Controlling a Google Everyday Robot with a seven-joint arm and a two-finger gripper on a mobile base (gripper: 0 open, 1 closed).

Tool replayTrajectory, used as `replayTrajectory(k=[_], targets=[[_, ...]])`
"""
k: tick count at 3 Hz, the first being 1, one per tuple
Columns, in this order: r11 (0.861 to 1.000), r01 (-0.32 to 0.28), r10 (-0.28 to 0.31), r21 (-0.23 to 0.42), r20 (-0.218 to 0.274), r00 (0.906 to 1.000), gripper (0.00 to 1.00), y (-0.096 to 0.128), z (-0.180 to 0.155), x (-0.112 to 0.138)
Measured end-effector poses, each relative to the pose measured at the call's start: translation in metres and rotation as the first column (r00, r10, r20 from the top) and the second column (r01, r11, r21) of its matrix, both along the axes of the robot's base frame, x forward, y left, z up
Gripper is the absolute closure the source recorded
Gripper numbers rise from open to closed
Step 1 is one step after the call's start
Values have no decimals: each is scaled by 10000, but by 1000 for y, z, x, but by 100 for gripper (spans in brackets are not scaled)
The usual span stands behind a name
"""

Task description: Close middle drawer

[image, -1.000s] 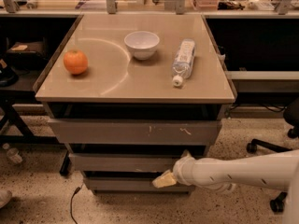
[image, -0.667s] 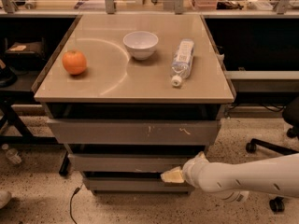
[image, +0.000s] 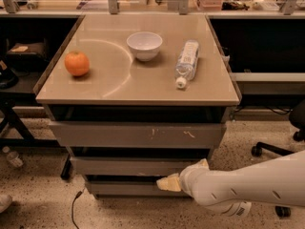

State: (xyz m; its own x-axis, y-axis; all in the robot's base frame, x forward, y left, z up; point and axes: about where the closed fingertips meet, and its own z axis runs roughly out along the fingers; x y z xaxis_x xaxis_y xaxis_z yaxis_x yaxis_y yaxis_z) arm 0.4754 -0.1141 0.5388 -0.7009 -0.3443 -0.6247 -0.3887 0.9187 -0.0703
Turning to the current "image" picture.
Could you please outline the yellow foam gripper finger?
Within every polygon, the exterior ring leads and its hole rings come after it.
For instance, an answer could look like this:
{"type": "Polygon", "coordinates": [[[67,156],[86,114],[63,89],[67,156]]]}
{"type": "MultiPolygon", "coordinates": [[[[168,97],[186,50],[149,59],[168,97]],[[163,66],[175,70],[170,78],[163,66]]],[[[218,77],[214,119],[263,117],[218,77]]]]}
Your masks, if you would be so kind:
{"type": "Polygon", "coordinates": [[[195,169],[207,169],[209,170],[209,163],[206,158],[203,158],[195,163],[193,166],[195,169]]]}
{"type": "Polygon", "coordinates": [[[163,191],[181,192],[179,183],[179,174],[172,174],[167,177],[162,177],[157,182],[157,187],[163,191]]]}

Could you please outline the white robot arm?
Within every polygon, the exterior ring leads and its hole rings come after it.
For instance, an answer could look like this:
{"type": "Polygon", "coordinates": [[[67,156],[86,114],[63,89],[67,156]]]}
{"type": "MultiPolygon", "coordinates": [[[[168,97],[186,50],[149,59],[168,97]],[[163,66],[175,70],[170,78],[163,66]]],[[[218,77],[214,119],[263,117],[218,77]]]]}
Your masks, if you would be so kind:
{"type": "Polygon", "coordinates": [[[304,207],[305,151],[233,171],[212,170],[202,159],[156,184],[161,190],[182,191],[199,205],[228,217],[247,216],[254,202],[304,207]]]}

